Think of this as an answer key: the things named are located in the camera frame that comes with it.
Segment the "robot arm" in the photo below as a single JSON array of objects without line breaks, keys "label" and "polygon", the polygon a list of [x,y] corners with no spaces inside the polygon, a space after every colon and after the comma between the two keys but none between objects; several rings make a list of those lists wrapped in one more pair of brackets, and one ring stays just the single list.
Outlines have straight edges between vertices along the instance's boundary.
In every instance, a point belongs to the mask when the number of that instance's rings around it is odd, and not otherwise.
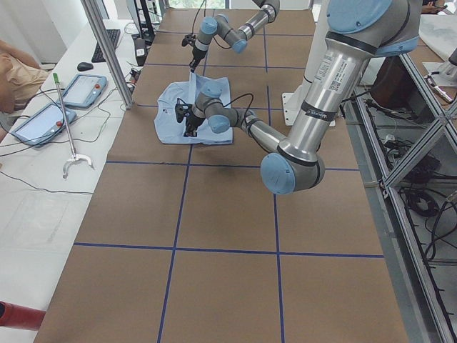
[{"label": "robot arm", "polygon": [[247,47],[247,41],[251,39],[265,25],[273,23],[280,11],[280,1],[264,0],[254,1],[259,7],[258,12],[239,28],[233,28],[229,19],[224,14],[213,17],[204,17],[197,35],[188,34],[182,41],[182,46],[193,47],[193,59],[189,64],[190,71],[195,72],[202,59],[205,59],[212,40],[220,36],[230,49],[240,54]]},{"label": "robot arm", "polygon": [[225,107],[217,81],[206,82],[194,103],[178,101],[176,119],[185,124],[186,136],[195,136],[203,123],[216,134],[231,127],[245,131],[266,151],[261,178],[274,194],[313,188],[325,173],[317,151],[340,104],[372,58],[398,56],[416,48],[421,7],[420,1],[330,1],[323,5],[326,51],[288,135],[251,110]]}]

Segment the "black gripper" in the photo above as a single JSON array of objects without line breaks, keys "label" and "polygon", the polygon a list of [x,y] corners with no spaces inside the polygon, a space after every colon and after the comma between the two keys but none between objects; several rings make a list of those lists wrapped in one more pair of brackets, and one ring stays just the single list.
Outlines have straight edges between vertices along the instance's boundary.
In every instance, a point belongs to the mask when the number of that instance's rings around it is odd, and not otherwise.
[{"label": "black gripper", "polygon": [[191,109],[189,109],[185,115],[186,117],[186,129],[184,130],[184,136],[197,137],[198,128],[203,124],[204,119],[196,116]]},{"label": "black gripper", "polygon": [[202,59],[206,57],[207,50],[201,50],[197,46],[194,46],[192,49],[193,59],[189,64],[189,70],[191,73],[194,73],[199,66],[199,63]]}]

